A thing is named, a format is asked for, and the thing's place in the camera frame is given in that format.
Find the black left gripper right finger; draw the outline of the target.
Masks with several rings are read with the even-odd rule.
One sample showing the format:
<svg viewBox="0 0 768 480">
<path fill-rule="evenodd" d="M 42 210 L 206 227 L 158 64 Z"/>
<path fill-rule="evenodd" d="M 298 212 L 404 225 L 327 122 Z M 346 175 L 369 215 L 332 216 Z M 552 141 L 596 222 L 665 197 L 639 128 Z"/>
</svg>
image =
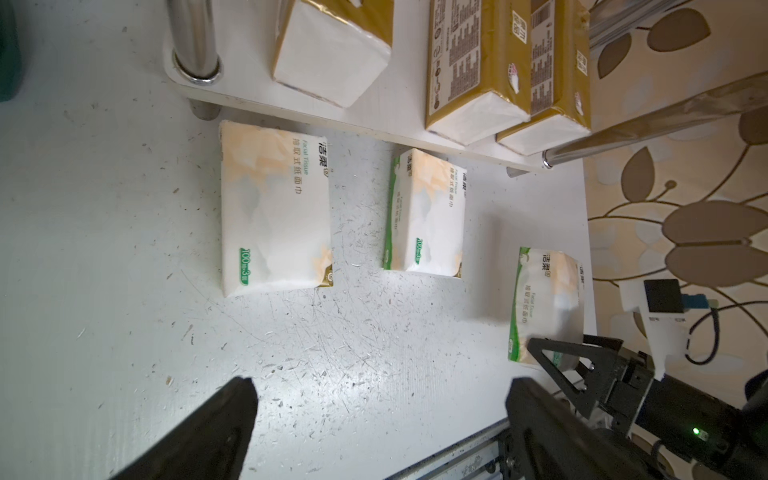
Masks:
<svg viewBox="0 0 768 480">
<path fill-rule="evenodd" d="M 650 477 L 532 378 L 512 381 L 506 411 L 514 469 L 525 479 Z"/>
</svg>

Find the gold tissue pack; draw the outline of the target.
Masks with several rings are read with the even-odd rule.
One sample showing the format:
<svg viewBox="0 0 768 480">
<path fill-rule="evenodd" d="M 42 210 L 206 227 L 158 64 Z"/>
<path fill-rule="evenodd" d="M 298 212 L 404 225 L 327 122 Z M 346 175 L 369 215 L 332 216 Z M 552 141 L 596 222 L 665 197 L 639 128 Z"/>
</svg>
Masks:
<svg viewBox="0 0 768 480">
<path fill-rule="evenodd" d="M 389 64 L 394 8 L 393 0 L 281 1 L 273 80 L 352 106 Z"/>
<path fill-rule="evenodd" d="M 533 1 L 531 120 L 496 135 L 530 156 L 591 134 L 590 14 L 579 1 Z"/>
<path fill-rule="evenodd" d="M 532 117 L 532 3 L 433 1 L 426 130 L 463 146 Z"/>
</svg>

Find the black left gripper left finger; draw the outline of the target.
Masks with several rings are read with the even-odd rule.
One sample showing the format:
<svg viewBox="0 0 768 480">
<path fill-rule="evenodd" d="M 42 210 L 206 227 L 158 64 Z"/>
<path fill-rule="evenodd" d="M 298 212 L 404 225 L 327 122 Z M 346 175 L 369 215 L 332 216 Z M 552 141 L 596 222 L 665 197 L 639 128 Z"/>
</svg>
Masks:
<svg viewBox="0 0 768 480">
<path fill-rule="evenodd" d="M 116 479 L 238 479 L 258 413 L 250 378 L 234 377 Z"/>
</svg>

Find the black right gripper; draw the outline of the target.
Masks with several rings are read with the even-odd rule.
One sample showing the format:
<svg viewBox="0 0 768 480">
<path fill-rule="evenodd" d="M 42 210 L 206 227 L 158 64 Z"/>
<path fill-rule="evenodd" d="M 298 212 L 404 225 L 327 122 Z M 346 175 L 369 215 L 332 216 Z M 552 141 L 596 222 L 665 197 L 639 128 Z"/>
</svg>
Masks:
<svg viewBox="0 0 768 480">
<path fill-rule="evenodd" d="M 528 352 L 576 409 L 612 417 L 627 434 L 637 425 L 684 460 L 729 479 L 767 477 L 767 373 L 747 381 L 737 409 L 672 376 L 654 378 L 643 353 L 621 349 L 622 340 L 585 335 L 581 343 L 532 338 Z"/>
</svg>

